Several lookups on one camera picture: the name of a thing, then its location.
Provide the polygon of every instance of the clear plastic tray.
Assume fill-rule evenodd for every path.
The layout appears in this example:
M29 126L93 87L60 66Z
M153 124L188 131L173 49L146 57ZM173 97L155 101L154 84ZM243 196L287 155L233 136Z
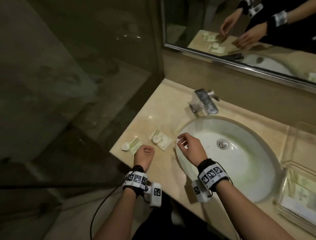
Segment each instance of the clear plastic tray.
M278 214L316 236L316 127L290 127L282 153L286 170L275 201Z

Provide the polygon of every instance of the reflected countertop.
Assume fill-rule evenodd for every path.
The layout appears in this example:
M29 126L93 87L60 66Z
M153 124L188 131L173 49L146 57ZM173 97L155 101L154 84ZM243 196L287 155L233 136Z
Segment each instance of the reflected countertop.
M212 42L204 42L203 33L209 33L210 35L218 35L215 32L209 32L205 30L200 30L196 36L193 38L188 48L195 49L198 51L208 52L208 47ZM289 48L273 46L266 43L256 43L250 50L240 50L232 42L235 41L237 37L229 36L220 46L225 47L224 54L210 53L217 56L224 56L235 53L246 54L258 54L262 56L274 59L284 66L286 66L296 77L302 79L308 79L309 73L316 72L316 54L302 52L298 50L292 50Z
M143 144L154 146L155 157L147 172L149 181L160 183L163 191L188 210L211 224L226 237L237 239L235 230L217 196L208 203L197 202L191 182L176 157L175 147L178 133L188 121L204 115L203 111L199 111L197 114L191 112L188 102L191 101L192 92L191 88L164 79L110 152L132 167L133 155L121 150L124 142L138 137ZM219 109L217 116L233 119L252 129L271 147L280 161L289 129L287 125L224 101L216 102L216 105ZM174 140L165 151L148 140L154 129L160 129ZM257 206L295 239L315 240L312 235L277 215L272 201L271 197L258 203Z

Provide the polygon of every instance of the person's left arm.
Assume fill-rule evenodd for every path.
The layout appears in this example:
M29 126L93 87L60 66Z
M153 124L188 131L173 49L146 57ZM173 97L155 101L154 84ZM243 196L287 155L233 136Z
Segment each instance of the person's left arm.
M294 10L287 13L288 24L300 21L315 13L316 0L308 0ZM267 26L267 22L257 24L256 26L245 32L243 35L241 35L238 39L236 39L233 44L240 49L249 49L252 44L258 42L267 34Z
M154 154L155 149L152 146L142 145L134 155L134 166L140 165L146 172ZM110 216L97 231L93 240L129 240L135 202L136 193L133 189L126 187Z

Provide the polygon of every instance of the reflected hand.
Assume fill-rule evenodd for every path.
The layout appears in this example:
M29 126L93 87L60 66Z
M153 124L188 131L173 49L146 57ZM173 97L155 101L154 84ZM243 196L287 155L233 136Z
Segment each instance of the reflected hand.
M222 36L226 36L228 34L229 30L235 25L241 14L242 8L238 8L225 19L219 30Z
M180 139L177 142L178 147L186 159L194 166L197 167L202 161L207 159L206 152L198 138L195 138L186 132L180 134L178 139Z
M251 46L263 38L267 33L267 22L258 24L249 29L238 39L232 42L233 45L240 49L249 49Z
M140 165L146 172L155 155L155 149L149 145L142 145L134 155L134 166Z

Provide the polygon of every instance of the chrome faucet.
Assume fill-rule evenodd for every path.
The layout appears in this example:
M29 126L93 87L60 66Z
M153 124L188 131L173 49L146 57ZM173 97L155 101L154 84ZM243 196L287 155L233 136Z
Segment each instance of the chrome faucet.
M189 103L192 112L198 112L204 109L208 115L217 114L218 108L213 103L212 98L218 102L220 100L219 97L214 95L214 91L207 92L203 88L194 91L192 101Z

